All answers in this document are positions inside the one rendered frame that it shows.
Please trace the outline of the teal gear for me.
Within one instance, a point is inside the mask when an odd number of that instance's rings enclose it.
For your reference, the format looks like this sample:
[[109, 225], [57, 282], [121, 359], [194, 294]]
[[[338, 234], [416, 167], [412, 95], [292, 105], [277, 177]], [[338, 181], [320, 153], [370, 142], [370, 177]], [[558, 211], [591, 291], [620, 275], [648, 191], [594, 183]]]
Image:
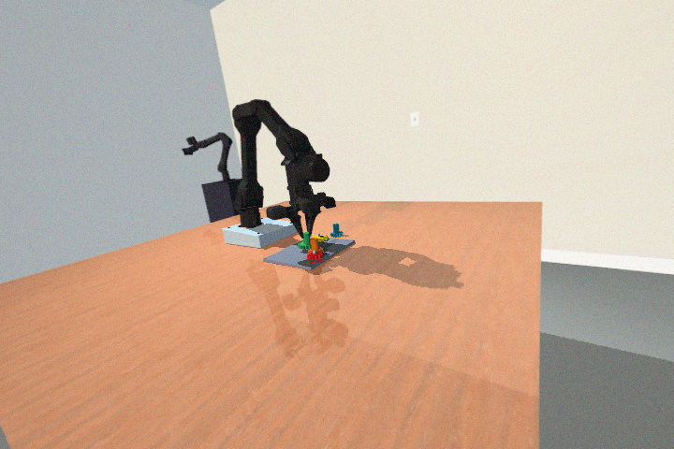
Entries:
[[343, 232], [340, 231], [340, 229], [339, 229], [339, 224], [338, 224], [338, 223], [332, 224], [332, 226], [333, 226], [333, 232], [330, 233], [330, 235], [331, 235], [332, 237], [340, 237], [340, 236], [343, 235]]

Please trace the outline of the orange gear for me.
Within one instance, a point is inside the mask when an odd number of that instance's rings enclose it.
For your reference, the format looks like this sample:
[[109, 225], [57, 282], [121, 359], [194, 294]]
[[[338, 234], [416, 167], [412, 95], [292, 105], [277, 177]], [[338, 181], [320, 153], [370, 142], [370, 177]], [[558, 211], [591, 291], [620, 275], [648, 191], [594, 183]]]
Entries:
[[320, 248], [320, 247], [318, 246], [318, 240], [317, 240], [317, 238], [311, 238], [311, 239], [310, 239], [310, 242], [311, 242], [311, 247], [312, 247], [312, 249], [308, 250], [308, 253], [312, 253], [313, 250], [315, 250], [316, 252], [321, 252], [321, 253], [324, 252], [324, 251], [323, 251], [323, 248], [322, 248], [322, 247]]

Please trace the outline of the green gear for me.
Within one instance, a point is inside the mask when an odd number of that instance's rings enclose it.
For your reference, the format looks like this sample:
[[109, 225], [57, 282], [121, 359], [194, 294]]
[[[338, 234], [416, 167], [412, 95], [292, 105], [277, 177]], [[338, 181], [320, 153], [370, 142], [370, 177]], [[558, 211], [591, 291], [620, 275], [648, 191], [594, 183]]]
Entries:
[[298, 244], [298, 248], [300, 249], [311, 249], [311, 242], [310, 242], [310, 234], [309, 232], [304, 232], [303, 233], [303, 242]]

